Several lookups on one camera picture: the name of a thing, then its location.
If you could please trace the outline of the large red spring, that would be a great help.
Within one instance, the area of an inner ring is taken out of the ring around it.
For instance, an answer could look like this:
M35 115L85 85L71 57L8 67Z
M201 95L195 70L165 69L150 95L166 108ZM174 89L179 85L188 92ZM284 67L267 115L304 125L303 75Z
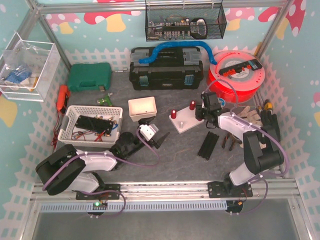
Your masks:
M175 119L177 117L177 111L175 109L173 109L170 113L170 117L171 119Z
M189 109L191 111L193 111L196 108L196 102L194 100L192 100L189 104Z

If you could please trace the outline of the black rail plate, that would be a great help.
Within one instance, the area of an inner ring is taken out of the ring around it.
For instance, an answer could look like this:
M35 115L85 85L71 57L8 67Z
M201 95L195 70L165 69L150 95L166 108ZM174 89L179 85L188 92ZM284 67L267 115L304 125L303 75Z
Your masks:
M213 153L213 150L218 142L219 137L219 135L209 131L197 155L208 161Z

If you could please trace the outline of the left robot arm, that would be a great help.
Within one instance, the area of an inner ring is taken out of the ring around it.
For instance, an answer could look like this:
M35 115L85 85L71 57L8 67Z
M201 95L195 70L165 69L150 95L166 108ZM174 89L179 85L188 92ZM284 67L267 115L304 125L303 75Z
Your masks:
M98 172L112 171L120 164L139 167L140 164L129 161L129 157L143 147L152 152L159 149L169 134L159 135L159 129L151 123L152 120L152 117L140 119L135 133L121 133L115 144L105 151L83 151L65 144L35 168L43 184L42 191L55 196L71 190L81 199L111 192L116 194L118 189L108 187Z

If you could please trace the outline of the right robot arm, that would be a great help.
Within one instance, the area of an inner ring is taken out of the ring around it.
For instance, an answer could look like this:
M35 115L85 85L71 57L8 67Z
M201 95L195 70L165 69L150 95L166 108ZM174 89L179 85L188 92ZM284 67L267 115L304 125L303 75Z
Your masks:
M240 118L232 111L221 107L197 105L195 117L207 120L215 127L234 135L243 143L244 162L235 170L227 173L223 181L207 184L210 198L235 198L252 196L250 181L282 164L289 158L277 139L274 126L258 126Z

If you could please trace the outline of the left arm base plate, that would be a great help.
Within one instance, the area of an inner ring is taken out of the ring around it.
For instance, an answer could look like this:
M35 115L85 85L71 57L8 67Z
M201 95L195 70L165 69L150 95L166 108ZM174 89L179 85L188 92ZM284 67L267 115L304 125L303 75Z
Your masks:
M110 183L104 184L99 186L93 193L103 192L94 195L84 194L80 191L76 191L76 200L98 200L98 201L105 201L105 200L119 200L120 195L119 192L121 190L121 185L118 183Z

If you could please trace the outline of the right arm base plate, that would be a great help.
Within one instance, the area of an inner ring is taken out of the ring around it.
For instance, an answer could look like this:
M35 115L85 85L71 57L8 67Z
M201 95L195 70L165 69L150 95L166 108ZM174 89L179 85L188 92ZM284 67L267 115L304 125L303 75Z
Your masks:
M233 185L230 182L212 181L207 183L210 198L248 198L253 197L252 186L248 183Z

